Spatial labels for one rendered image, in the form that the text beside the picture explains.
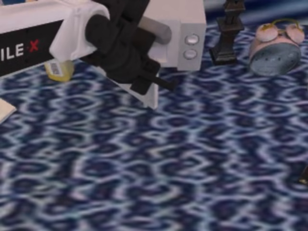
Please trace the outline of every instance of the blue fabric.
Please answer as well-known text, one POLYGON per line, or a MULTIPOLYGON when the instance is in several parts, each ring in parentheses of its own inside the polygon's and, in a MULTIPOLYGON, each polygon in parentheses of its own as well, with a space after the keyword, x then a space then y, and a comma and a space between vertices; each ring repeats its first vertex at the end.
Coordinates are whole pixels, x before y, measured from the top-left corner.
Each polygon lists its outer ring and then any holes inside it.
POLYGON ((18 111, 0 126, 1 231, 305 231, 308 50, 288 75, 239 63, 177 73, 145 109, 88 65, 72 81, 43 67, 2 79, 18 111))

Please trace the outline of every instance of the candle holder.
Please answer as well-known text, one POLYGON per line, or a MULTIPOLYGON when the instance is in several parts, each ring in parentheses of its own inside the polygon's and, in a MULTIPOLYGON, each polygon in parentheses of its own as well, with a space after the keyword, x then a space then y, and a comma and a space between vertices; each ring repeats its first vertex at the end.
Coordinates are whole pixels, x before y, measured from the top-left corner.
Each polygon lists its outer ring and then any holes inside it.
POLYGON ((221 32, 218 43, 209 50, 214 65, 237 63, 233 50, 234 39, 244 30, 239 15, 246 10, 244 0, 226 0, 224 3, 225 17, 217 18, 221 32))

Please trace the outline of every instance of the black object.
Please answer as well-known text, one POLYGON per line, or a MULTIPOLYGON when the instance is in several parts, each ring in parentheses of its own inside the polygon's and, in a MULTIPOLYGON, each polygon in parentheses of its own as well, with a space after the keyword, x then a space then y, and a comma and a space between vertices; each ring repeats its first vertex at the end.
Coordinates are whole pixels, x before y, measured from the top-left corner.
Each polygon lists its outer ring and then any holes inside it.
POLYGON ((106 6, 110 20, 94 15, 86 26, 86 39, 97 51, 81 60, 101 67, 119 84, 131 84, 131 90, 145 95, 152 83, 174 90, 176 83, 157 78, 160 63, 148 52, 156 37, 138 28, 149 0, 95 0, 106 6))
POLYGON ((217 18, 220 38, 215 47, 209 50, 214 65, 237 63, 233 50, 234 39, 244 29, 240 13, 245 11, 244 0, 226 0, 223 5, 225 17, 217 18))
POLYGON ((308 166, 306 166, 298 181, 302 184, 308 185, 308 166))
POLYGON ((54 59, 49 47, 62 22, 0 34, 0 77, 54 59))

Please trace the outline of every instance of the yellow bottle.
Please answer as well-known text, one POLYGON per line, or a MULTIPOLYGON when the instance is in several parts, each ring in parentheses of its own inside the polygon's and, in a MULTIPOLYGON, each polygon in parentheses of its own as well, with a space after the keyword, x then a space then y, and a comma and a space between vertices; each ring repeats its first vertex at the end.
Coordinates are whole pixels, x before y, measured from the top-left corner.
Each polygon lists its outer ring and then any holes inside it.
POLYGON ((70 60, 63 63, 52 60, 45 63, 44 66, 48 77, 58 82, 69 81, 74 73, 74 63, 70 60))

